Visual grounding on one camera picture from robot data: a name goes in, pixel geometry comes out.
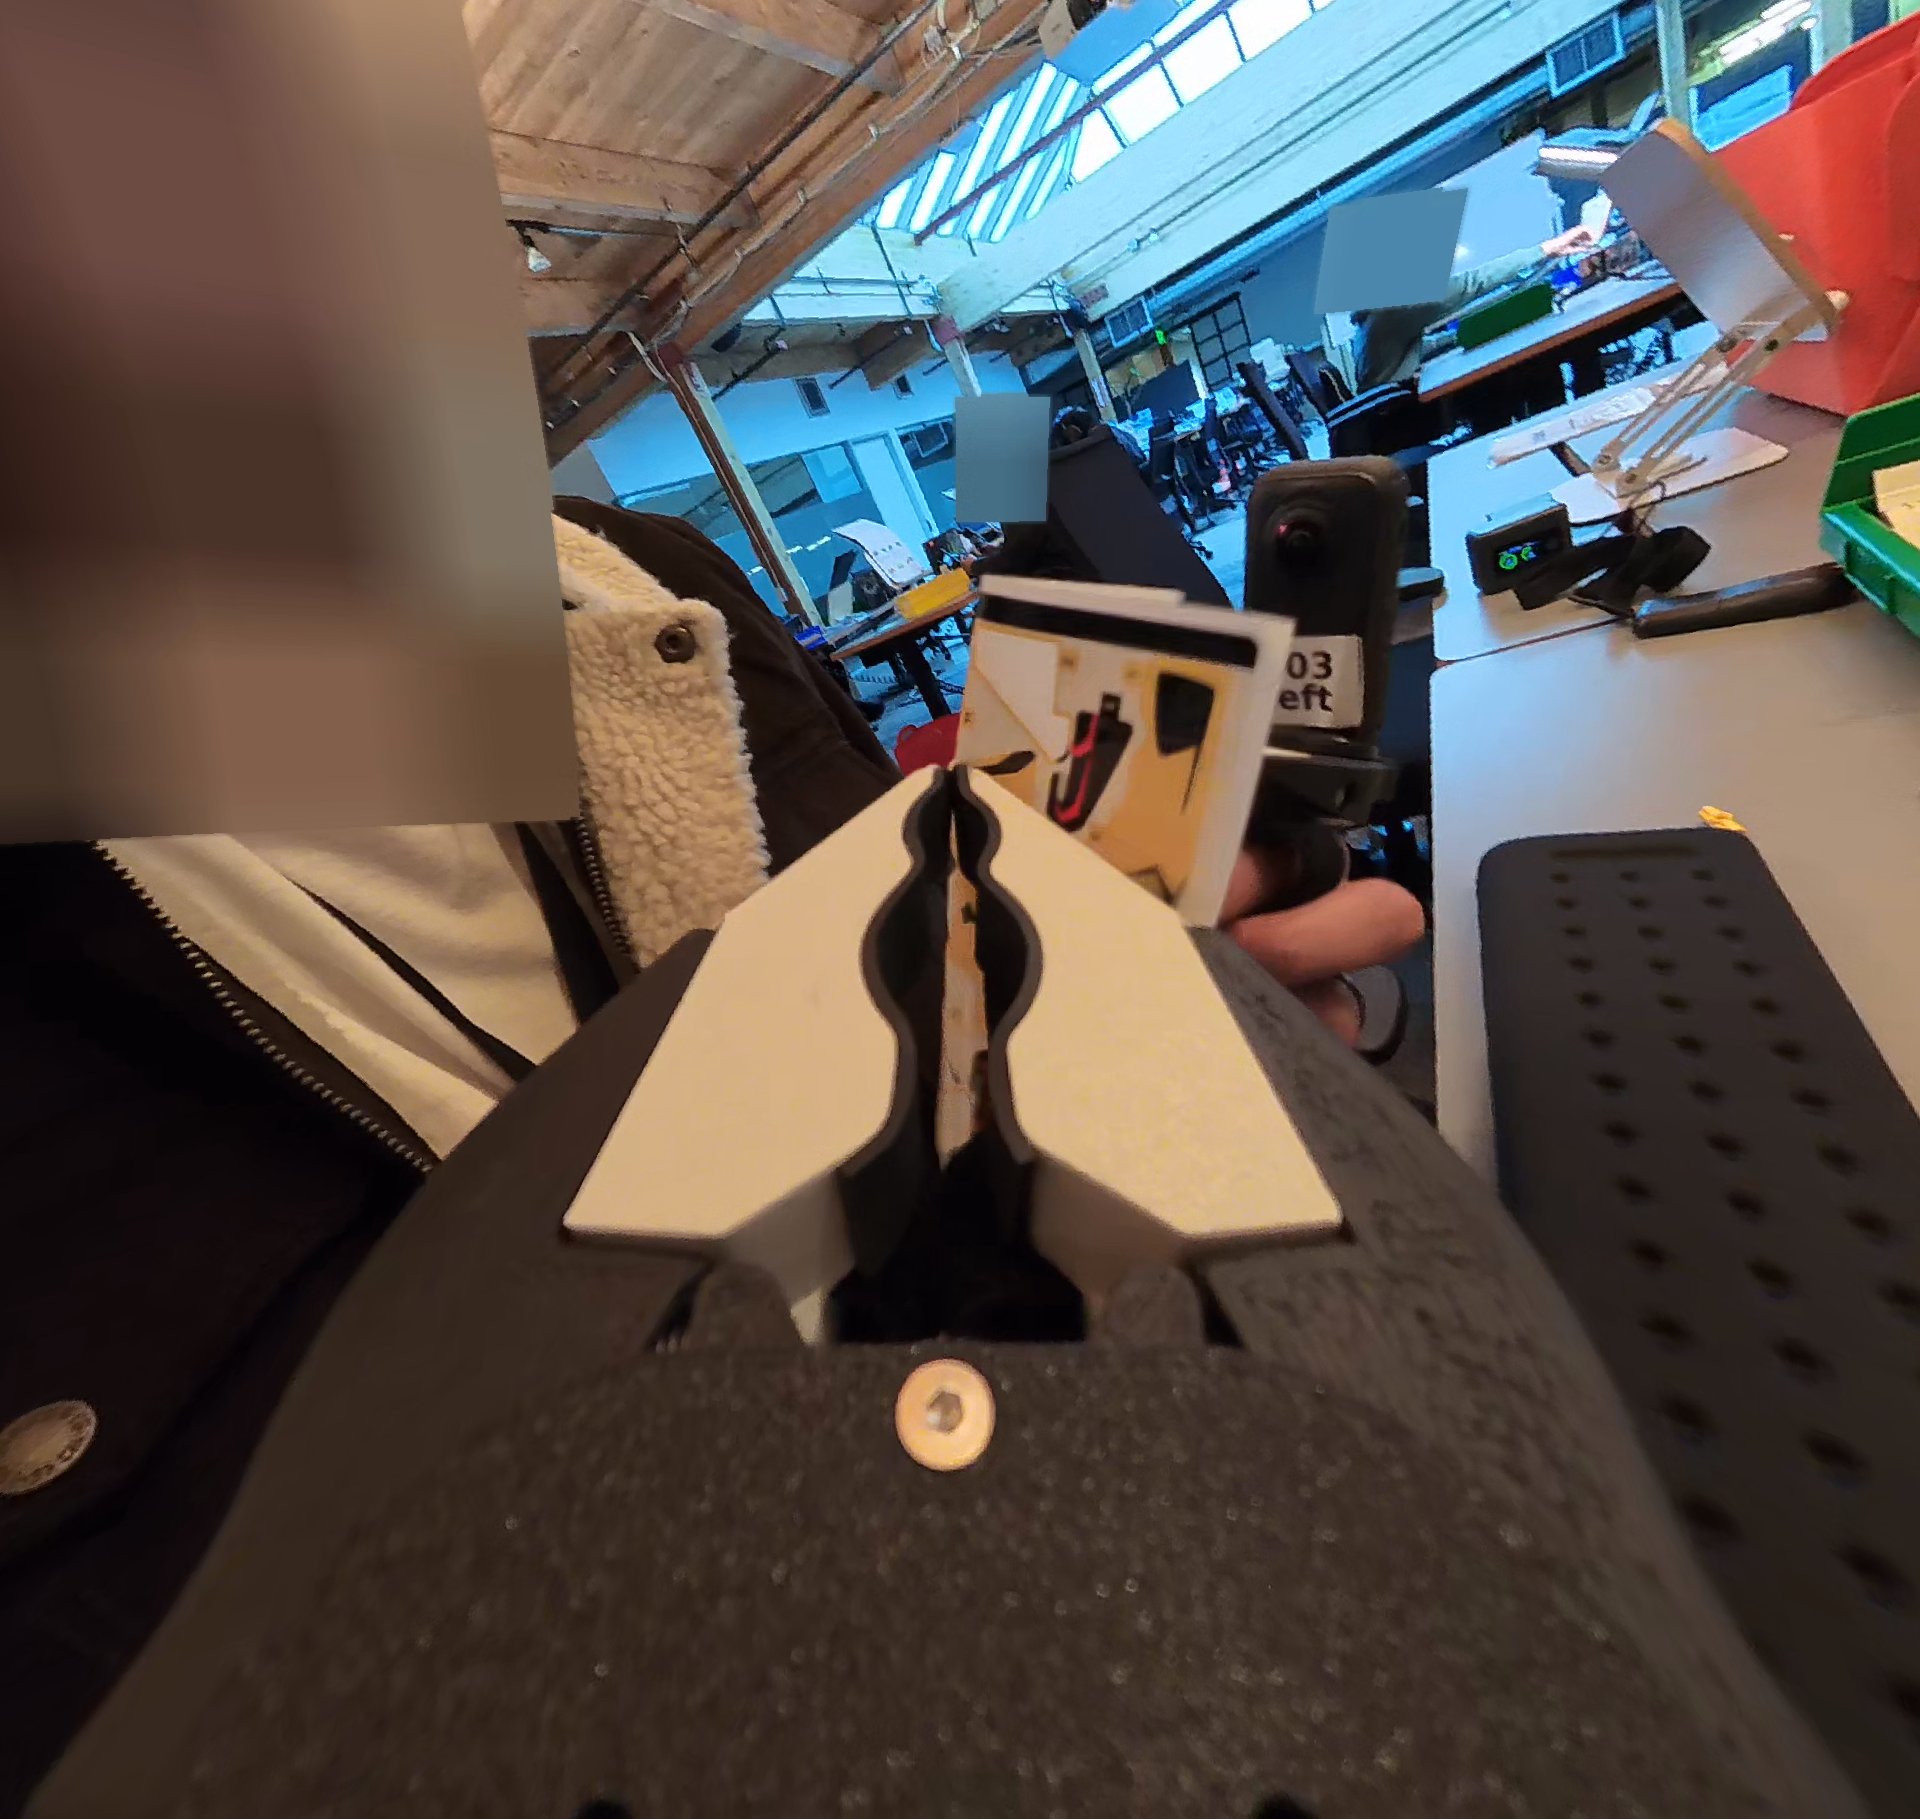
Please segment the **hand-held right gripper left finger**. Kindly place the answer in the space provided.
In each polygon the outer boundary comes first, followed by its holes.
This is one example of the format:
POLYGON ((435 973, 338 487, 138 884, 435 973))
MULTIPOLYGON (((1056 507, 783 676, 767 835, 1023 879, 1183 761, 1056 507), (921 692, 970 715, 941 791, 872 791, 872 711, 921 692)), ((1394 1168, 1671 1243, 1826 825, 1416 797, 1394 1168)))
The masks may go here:
POLYGON ((563 1231, 757 1267, 820 1342, 940 1169, 948 875, 910 776, 721 921, 563 1231))

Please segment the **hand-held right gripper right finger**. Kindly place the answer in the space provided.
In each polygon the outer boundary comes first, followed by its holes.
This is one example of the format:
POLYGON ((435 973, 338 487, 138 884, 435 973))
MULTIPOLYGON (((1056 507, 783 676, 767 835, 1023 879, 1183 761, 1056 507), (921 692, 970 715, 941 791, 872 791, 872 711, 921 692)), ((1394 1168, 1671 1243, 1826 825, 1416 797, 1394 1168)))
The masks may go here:
POLYGON ((1130 1278, 1322 1244, 1346 1215, 1181 913, 962 778, 996 1207, 1096 1315, 1130 1278))

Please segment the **printed sticker sheet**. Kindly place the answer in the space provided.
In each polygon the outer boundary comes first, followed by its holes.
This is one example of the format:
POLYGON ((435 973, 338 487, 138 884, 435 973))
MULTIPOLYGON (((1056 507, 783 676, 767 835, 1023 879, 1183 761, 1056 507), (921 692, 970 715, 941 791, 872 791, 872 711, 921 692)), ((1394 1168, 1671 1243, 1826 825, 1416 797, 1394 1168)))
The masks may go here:
POLYGON ((1244 842, 1292 621, 990 576, 948 756, 933 1143, 1116 1133, 1202 1033, 1189 944, 1244 842))

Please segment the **person's left hand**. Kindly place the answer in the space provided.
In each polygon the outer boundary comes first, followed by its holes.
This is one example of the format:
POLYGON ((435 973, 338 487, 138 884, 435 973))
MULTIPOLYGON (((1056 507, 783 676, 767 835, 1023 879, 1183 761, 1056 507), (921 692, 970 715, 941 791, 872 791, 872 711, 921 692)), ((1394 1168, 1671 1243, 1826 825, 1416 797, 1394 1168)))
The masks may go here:
POLYGON ((1347 879, 1299 900, 1283 854, 1247 848, 1222 900, 1222 929, 1285 987, 1319 987, 1394 967, 1425 934, 1416 895, 1380 879, 1347 879))

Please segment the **small black rounded object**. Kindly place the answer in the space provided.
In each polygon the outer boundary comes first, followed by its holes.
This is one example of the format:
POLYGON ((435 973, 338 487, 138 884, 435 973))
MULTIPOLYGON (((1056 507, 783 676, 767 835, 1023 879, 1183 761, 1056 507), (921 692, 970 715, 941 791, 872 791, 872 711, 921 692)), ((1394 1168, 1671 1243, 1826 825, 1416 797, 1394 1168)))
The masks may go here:
POLYGON ((1710 558, 1712 543, 1691 526, 1640 526, 1601 543, 1599 554, 1599 570, 1573 586, 1571 600, 1630 621, 1644 604, 1677 593, 1710 558))

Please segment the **dark sherpa-lined jacket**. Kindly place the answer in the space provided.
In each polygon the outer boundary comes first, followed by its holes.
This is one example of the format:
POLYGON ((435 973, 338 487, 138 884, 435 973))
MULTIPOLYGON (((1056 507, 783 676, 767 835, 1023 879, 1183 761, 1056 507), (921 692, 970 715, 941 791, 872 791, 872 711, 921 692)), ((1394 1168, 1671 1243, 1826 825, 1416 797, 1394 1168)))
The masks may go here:
POLYGON ((573 819, 5 846, 5 1815, 154 1638, 424 1180, 899 779, 693 526, 553 515, 573 819))

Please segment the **green plastic bin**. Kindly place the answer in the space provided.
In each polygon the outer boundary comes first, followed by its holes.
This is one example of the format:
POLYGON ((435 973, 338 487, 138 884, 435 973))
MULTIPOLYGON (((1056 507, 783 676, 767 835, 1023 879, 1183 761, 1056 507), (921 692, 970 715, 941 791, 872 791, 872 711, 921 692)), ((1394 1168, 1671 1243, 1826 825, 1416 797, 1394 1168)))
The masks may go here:
POLYGON ((1819 540, 1859 595, 1918 636, 1918 398, 1854 415, 1819 504, 1819 540))

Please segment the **black studded mat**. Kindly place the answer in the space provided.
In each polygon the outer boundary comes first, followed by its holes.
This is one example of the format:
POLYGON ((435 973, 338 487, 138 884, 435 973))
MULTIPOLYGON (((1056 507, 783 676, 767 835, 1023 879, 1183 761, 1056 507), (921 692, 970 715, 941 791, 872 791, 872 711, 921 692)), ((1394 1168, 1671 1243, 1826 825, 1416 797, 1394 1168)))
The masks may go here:
POLYGON ((1917 1815, 1917 1111, 1743 835, 1506 842, 1476 911, 1500 1196, 1749 1643, 1917 1815))

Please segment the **orange plastic carry case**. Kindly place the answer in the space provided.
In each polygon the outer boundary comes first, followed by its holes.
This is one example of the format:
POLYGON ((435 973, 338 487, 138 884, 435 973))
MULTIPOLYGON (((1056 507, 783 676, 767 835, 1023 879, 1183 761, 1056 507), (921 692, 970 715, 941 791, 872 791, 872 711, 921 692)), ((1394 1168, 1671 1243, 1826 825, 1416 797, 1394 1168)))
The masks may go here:
POLYGON ((1719 162, 1846 308, 1763 373, 1772 397, 1859 415, 1918 393, 1918 20, 1854 45, 1719 162))

